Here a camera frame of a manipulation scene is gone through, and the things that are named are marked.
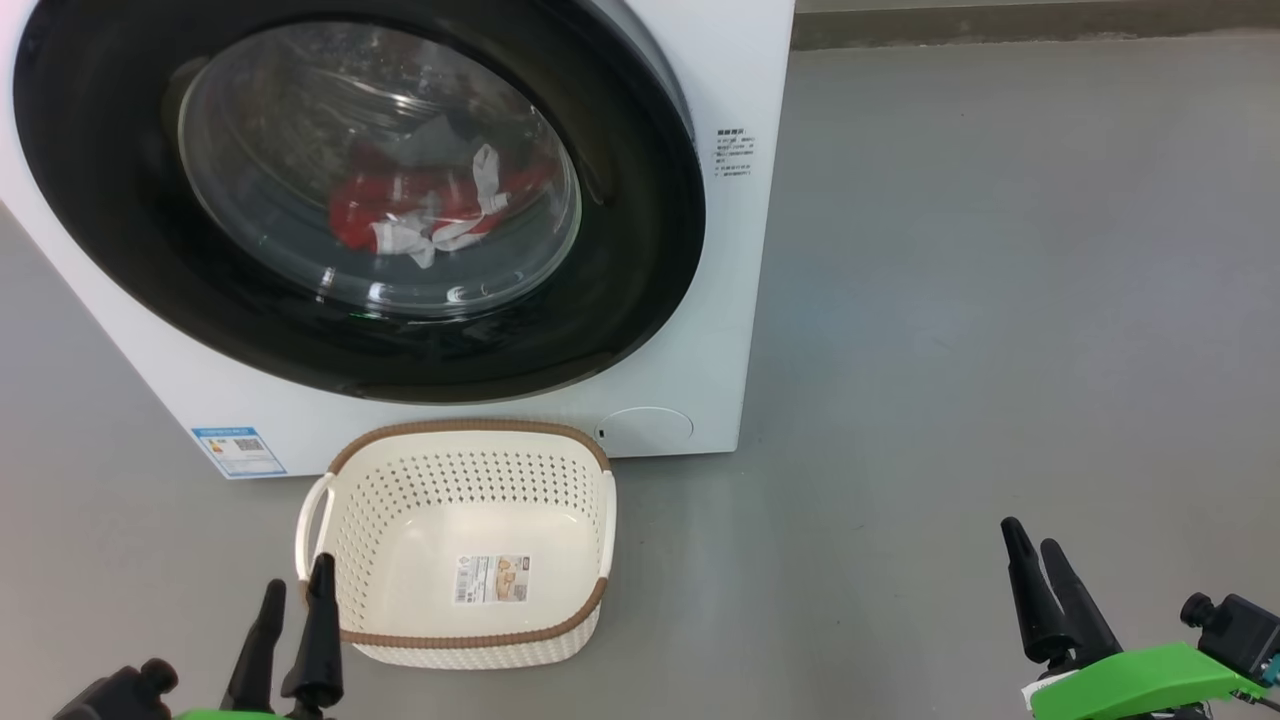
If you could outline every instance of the product label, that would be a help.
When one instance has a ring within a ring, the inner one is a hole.
[[[463,555],[453,580],[453,605],[529,600],[527,555]]]
[[[755,136],[749,135],[745,128],[718,129],[714,154],[716,177],[749,176],[755,160]]]
[[[253,428],[192,428],[191,432],[228,478],[285,474],[284,465]]]

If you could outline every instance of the door glass window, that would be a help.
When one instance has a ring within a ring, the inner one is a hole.
[[[305,23],[212,58],[177,136],[209,214],[244,251],[371,314],[483,314],[568,254],[577,176],[515,87],[449,47]]]

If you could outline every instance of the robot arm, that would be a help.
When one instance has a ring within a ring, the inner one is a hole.
[[[1280,711],[1266,698],[1280,674],[1280,618],[1234,594],[1215,606],[1196,593],[1181,611],[1202,628],[1196,648],[1125,652],[1056,541],[1041,543],[1042,573],[1021,523],[1006,518],[1000,528],[1023,651],[1047,664],[1024,691],[1037,720],[1204,720],[1207,702],[1226,697]]]
[[[271,710],[271,662],[284,624],[285,584],[271,580],[257,620],[244,638],[219,710],[192,710],[178,720],[266,720]],[[307,620],[297,661],[284,678],[282,694],[293,698],[293,720],[323,720],[324,710],[342,700],[342,655],[334,560],[316,557],[307,584]],[[173,720],[160,696],[178,685],[178,674],[164,660],[148,660],[141,670],[124,667],[84,689],[54,715],[54,720]]]

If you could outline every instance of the washing machine door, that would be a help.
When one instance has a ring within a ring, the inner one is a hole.
[[[410,402],[571,383],[671,316],[704,225],[671,95],[596,9],[536,0],[44,0],[14,77],[36,182],[120,287]]]

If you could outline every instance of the wall baseboard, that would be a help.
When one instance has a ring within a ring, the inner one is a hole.
[[[1181,37],[1280,29],[1280,0],[1092,0],[799,13],[792,50]]]

